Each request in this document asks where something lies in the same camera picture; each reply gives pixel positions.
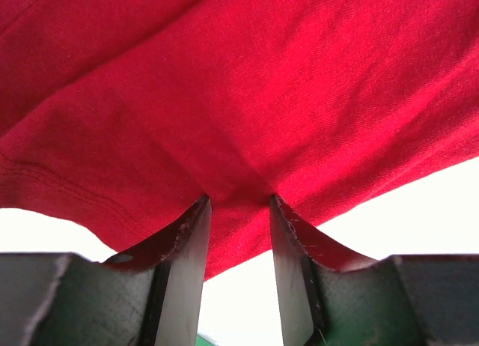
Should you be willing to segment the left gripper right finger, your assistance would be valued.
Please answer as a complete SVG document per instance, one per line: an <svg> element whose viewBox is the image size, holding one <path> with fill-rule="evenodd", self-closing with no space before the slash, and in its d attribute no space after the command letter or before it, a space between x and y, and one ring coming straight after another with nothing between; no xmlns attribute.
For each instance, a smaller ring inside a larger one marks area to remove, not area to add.
<svg viewBox="0 0 479 346"><path fill-rule="evenodd" d="M478 257L392 255L375 260L269 206L286 345L476 345Z"/></svg>

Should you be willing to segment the dark red t-shirt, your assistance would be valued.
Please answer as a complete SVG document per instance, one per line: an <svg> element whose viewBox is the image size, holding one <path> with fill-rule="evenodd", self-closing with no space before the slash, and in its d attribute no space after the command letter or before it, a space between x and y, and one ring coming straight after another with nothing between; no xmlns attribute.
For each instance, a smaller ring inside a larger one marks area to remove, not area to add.
<svg viewBox="0 0 479 346"><path fill-rule="evenodd" d="M208 195L207 277L478 155L478 0L1 0L1 205L118 251Z"/></svg>

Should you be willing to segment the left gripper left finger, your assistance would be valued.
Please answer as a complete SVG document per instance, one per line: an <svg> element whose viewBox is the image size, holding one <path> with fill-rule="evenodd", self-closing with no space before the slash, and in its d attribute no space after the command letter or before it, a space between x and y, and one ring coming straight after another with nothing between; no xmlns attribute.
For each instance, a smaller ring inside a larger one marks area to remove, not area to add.
<svg viewBox="0 0 479 346"><path fill-rule="evenodd" d="M3 345L194 345L211 203L104 262L1 255Z"/></svg>

